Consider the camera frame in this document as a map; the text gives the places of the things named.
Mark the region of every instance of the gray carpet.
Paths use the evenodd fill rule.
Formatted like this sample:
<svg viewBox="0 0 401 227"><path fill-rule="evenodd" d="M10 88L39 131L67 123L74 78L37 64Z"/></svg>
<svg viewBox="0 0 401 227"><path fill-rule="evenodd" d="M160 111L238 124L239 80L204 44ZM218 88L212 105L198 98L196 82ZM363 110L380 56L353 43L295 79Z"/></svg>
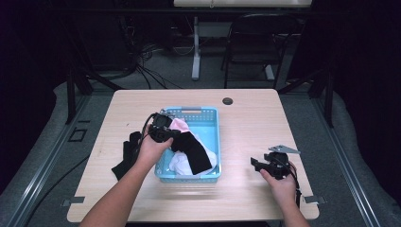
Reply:
<svg viewBox="0 0 401 227"><path fill-rule="evenodd" d="M291 51L286 58L290 60ZM219 40L209 40L201 49L200 80L191 79L193 52L187 55L179 55L176 52L164 50L154 51L145 67L158 72L163 78L184 89L190 88L222 88L223 72L219 70L222 59L222 46ZM188 49L178 49L180 53ZM288 65L285 65L279 87L285 85L284 78ZM114 79L115 83L128 89L147 89L148 84L143 76L134 73L129 77ZM149 79L152 89L161 89L153 79ZM74 196L86 162L72 170L54 188L52 186L75 164L84 160L93 147L100 129L103 117L108 109L113 92L102 84L92 81L95 92L92 96L78 96L80 112L75 121L65 127L67 106L65 84L58 87L55 92L58 103L45 127L40 139L32 149L20 171L14 177L9 187L0 197L1 226L8 226L15 220L24 223L29 218L29 212L49 192L35 211L28 226L76 226L66 220L68 207L61 206L63 200ZM229 87L236 87L239 83L230 83ZM261 84L246 84L248 87L272 86L267 82ZM177 86L167 83L171 89ZM309 99L305 88L300 88L288 95L280 96L289 125L295 138L297 147L303 153L305 170L308 175L312 190L315 195L324 196L327 203L319 205L320 216L311 220L312 226L366 226L367 222L361 214L355 195L350 189L339 165L336 147L333 145L330 134L327 132L324 122L321 120L319 107L321 101ZM395 202L385 193L377 183L370 169L364 164L357 149L357 142L352 121L338 96L334 98L333 122L335 134L340 139L342 146L350 160L361 186L366 192L366 197L372 205L378 223L381 226L401 226L401 211ZM26 210L21 210L21 198L29 189L31 180L40 169L41 164L55 148L60 150L60 155L55 157L55 164L48 166L51 173L39 185L38 192L32 198L32 203Z"/></svg>

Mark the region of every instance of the metal clamp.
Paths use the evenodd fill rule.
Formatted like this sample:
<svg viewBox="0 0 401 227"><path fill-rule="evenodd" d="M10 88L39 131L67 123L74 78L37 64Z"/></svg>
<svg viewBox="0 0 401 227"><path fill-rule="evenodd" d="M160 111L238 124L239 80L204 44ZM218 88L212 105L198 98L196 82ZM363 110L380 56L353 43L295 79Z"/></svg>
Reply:
<svg viewBox="0 0 401 227"><path fill-rule="evenodd" d="M325 199L325 197L319 197L319 196L304 197L304 201L306 203L315 203L315 204L327 203L327 200Z"/></svg>
<svg viewBox="0 0 401 227"><path fill-rule="evenodd" d="M299 151L299 150L289 148L284 145L275 146L275 147L269 148L269 150L274 151L274 152L279 152L279 153L297 153L297 154L301 153L301 151Z"/></svg>

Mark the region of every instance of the person's right hand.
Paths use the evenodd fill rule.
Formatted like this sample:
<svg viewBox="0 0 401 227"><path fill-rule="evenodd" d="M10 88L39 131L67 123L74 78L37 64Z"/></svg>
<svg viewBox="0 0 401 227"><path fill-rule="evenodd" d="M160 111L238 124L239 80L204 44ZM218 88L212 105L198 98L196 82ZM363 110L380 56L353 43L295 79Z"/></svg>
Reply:
<svg viewBox="0 0 401 227"><path fill-rule="evenodd" d="M292 164L290 169L292 172L295 172ZM271 193L280 207L293 205L293 203L295 203L296 185L291 174L288 174L286 178L282 180L276 180L263 168L260 170L260 174L269 183Z"/></svg>

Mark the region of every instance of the wrist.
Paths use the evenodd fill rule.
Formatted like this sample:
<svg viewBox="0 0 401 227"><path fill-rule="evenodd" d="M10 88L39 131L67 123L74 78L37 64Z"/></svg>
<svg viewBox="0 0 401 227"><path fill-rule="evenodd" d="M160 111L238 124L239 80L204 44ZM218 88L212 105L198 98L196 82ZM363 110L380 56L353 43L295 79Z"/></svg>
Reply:
<svg viewBox="0 0 401 227"><path fill-rule="evenodd" d="M298 209L295 200L286 200L279 203L280 209L283 213L292 212L294 209Z"/></svg>

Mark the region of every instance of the chair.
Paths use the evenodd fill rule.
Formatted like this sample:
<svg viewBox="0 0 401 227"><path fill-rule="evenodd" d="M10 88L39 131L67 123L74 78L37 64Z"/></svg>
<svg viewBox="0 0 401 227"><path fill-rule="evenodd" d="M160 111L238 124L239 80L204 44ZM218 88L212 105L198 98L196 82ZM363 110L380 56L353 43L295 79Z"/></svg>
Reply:
<svg viewBox="0 0 401 227"><path fill-rule="evenodd" d="M277 65L274 83L279 78L288 37L298 28L297 20L284 14L245 14L231 24L221 70L225 66L224 88L227 81L267 81L263 79L229 79L229 64L262 65L262 71Z"/></svg>

